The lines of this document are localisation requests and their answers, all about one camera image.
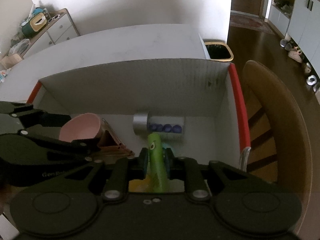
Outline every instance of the pink bowl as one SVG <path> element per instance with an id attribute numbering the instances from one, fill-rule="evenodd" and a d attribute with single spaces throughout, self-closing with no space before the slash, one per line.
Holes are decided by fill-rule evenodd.
<path id="1" fill-rule="evenodd" d="M 96 114 L 86 113 L 72 118 L 61 127 L 59 140 L 72 142 L 77 139 L 91 139 L 101 137 L 102 128 L 100 117 Z"/>

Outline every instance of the green tube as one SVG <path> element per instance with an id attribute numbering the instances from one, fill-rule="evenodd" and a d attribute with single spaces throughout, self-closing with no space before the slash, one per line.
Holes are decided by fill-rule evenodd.
<path id="1" fill-rule="evenodd" d="M 161 138 L 157 133 L 148 136 L 150 174 L 152 191 L 156 193 L 168 192 L 167 171 L 164 166 Z"/>

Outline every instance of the screw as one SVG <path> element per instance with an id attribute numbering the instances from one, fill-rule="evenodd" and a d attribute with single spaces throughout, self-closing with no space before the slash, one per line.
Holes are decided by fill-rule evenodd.
<path id="1" fill-rule="evenodd" d="M 161 201 L 161 198 L 159 198 L 159 197 L 155 197 L 155 198 L 153 198 L 153 199 L 152 199 L 152 201 L 153 201 L 153 202 L 158 203 L 158 202 L 160 202 L 160 201 Z"/>
<path id="2" fill-rule="evenodd" d="M 104 193 L 104 196 L 106 198 L 110 198 L 110 199 L 118 198 L 118 197 L 120 197 L 120 195 L 121 195 L 121 193 L 118 190 L 107 190 Z"/>
<path id="3" fill-rule="evenodd" d="M 206 190 L 203 190 L 203 189 L 198 189 L 198 190 L 195 190 L 192 195 L 196 198 L 205 198 L 207 197 L 209 194 Z"/>
<path id="4" fill-rule="evenodd" d="M 150 205 L 150 204 L 152 204 L 152 201 L 150 199 L 145 199 L 143 201 L 143 203 L 146 204 L 146 205 Z"/>

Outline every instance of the rug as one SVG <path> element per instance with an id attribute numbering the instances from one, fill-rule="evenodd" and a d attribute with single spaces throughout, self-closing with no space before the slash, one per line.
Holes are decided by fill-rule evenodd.
<path id="1" fill-rule="evenodd" d="M 246 28 L 275 35 L 271 27 L 263 19 L 258 17 L 231 13 L 230 26 Z"/>

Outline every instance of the plastic bag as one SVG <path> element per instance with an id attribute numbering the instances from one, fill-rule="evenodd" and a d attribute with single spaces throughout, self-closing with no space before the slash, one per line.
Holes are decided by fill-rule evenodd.
<path id="1" fill-rule="evenodd" d="M 8 56 L 11 56 L 13 54 L 21 54 L 24 52 L 24 50 L 29 46 L 30 40 L 29 39 L 23 39 L 18 44 L 14 45 L 8 53 Z"/>

